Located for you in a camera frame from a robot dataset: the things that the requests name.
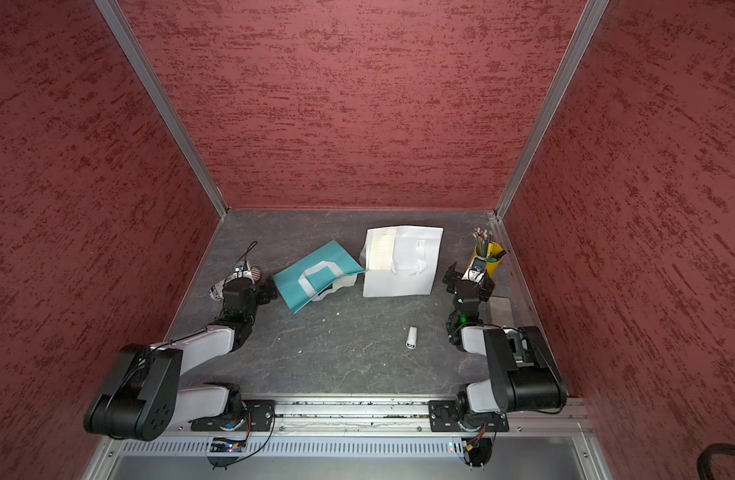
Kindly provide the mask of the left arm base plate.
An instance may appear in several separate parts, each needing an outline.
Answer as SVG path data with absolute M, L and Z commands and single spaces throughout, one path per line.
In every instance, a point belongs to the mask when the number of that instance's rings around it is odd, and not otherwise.
M 216 417 L 200 418 L 190 423 L 195 432 L 214 432 L 224 435 L 248 435 L 249 432 L 268 432 L 276 417 L 273 400 L 241 400 L 227 413 Z

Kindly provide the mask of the teal gift bag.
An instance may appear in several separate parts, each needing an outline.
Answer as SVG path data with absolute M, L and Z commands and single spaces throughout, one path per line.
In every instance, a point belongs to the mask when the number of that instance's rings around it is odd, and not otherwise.
M 279 294 L 293 314 L 297 314 L 335 280 L 363 274 L 364 268 L 333 240 L 274 276 Z

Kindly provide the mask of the small white stapler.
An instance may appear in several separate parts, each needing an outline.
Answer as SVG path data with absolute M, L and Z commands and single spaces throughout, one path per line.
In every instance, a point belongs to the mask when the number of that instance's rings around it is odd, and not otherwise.
M 415 349 L 417 348 L 417 327 L 411 326 L 407 330 L 407 340 L 405 340 L 405 346 L 407 346 L 407 349 Z

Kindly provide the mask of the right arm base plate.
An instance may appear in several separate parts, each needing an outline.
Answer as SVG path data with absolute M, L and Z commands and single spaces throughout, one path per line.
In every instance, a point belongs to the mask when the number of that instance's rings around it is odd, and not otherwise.
M 429 424 L 433 432 L 509 432 L 509 421 L 505 414 L 497 412 L 475 413 L 453 400 L 431 400 Z

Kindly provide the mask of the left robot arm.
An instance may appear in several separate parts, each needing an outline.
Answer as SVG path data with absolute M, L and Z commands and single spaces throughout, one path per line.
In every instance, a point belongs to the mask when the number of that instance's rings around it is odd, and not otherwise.
M 279 297 L 273 280 L 240 277 L 226 282 L 219 318 L 175 340 L 123 347 L 84 416 L 85 432 L 152 441 L 185 423 L 193 428 L 249 434 L 253 414 L 239 386 L 210 383 L 183 388 L 181 378 L 215 358 L 239 350 L 252 334 L 259 307 Z

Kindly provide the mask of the white gift bag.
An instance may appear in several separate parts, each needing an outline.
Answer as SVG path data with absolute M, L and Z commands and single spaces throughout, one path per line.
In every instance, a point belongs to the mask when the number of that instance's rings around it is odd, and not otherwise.
M 367 270 L 366 249 L 371 229 L 367 230 L 365 245 L 361 252 L 361 262 L 365 267 L 363 296 L 385 298 L 431 294 L 437 276 L 443 228 L 409 225 L 383 228 L 397 230 L 393 270 Z

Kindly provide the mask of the paper receipt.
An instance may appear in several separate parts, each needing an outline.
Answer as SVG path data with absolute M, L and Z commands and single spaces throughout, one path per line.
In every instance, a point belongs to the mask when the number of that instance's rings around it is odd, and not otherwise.
M 355 284 L 357 283 L 358 278 L 359 278 L 358 274 L 340 277 L 339 279 L 335 280 L 331 285 L 329 285 L 326 289 L 320 292 L 314 298 L 314 301 L 315 302 L 322 301 L 328 295 L 336 293 L 337 291 L 341 289 L 354 287 Z
M 393 270 L 396 237 L 395 228 L 369 230 L 366 249 L 367 271 Z

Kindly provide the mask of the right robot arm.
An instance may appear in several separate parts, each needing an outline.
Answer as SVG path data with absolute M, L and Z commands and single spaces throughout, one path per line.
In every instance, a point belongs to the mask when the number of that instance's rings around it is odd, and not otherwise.
M 443 284 L 453 295 L 447 338 L 459 351 L 485 357 L 486 380 L 463 386 L 455 400 L 455 420 L 465 430 L 481 430 L 509 412 L 556 414 L 567 405 L 567 387 L 537 326 L 487 324 L 479 306 L 495 288 L 485 272 L 461 273 L 451 266 Z

